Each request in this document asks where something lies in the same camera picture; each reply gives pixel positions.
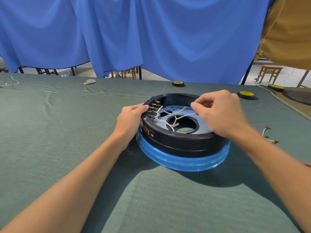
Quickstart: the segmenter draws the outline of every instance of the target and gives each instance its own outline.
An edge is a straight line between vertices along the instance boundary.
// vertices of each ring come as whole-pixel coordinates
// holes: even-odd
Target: hand
[[[229,139],[250,126],[240,98],[227,90],[205,93],[192,102],[191,107],[213,132]]]
[[[146,112],[148,108],[149,105],[144,105],[144,103],[122,108],[121,113],[117,117],[117,125],[113,135],[122,138],[122,141],[125,143],[124,149],[135,136],[140,124],[142,113]]]

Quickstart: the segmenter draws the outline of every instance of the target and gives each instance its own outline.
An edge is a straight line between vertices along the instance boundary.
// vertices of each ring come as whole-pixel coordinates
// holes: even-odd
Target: left hand
[[[149,105],[144,105],[144,103],[122,108],[122,111],[117,118],[117,125],[112,135],[122,138],[122,141],[125,142],[124,149],[135,136],[140,124],[142,113],[146,112],[148,109]]]

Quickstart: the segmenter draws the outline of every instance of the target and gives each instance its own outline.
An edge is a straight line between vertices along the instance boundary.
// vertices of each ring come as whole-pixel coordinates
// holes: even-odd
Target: green felt tablecloth
[[[252,91],[250,123],[301,162],[311,163],[311,123],[256,86],[14,74],[0,88],[0,229],[111,134],[123,106],[163,93]],[[0,81],[12,81],[0,73]],[[199,173],[159,166],[135,140],[103,184],[83,232],[299,232],[250,159],[234,144],[218,167]]]

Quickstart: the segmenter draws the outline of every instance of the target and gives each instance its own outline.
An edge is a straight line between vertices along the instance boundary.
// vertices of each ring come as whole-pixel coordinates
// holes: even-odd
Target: floor
[[[259,71],[261,69],[261,65],[253,65],[251,68],[251,71],[247,77],[245,85],[258,85],[259,82],[255,81],[255,78],[258,76]],[[24,72],[27,74],[37,74],[37,71],[35,68],[23,68]],[[68,72],[70,75],[72,75],[71,69],[60,69],[57,70],[57,72],[61,75],[62,73]],[[96,77],[91,62],[85,63],[83,65],[77,66],[75,69],[76,75],[82,76],[82,77]],[[275,84],[283,87],[295,87],[297,86],[298,82],[300,81],[301,77],[305,73],[305,70],[300,69],[294,69],[290,67],[283,67],[281,73],[279,74]],[[262,85],[268,85],[270,76],[265,75],[265,78],[262,81]],[[132,79],[132,74],[127,74],[126,79]],[[143,80],[161,80],[161,81],[169,81],[168,79],[165,79],[163,77],[160,77],[152,72],[149,72],[148,70],[142,69],[142,79]],[[311,88],[311,73],[307,75],[303,82],[303,86]]]

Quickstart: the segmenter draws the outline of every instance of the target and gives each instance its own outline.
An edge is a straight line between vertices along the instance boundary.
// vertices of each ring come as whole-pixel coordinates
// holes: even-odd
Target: circular hole
[[[164,116],[168,115],[168,113],[173,113],[173,112],[170,111],[170,110],[168,110],[167,113],[166,112],[162,112],[162,113],[160,113],[159,117],[164,117]]]
[[[173,125],[175,122],[175,117],[171,116],[168,121],[170,125]],[[181,119],[177,119],[176,123],[173,126],[175,132],[179,133],[191,133],[196,129],[196,122],[189,117],[182,117]]]

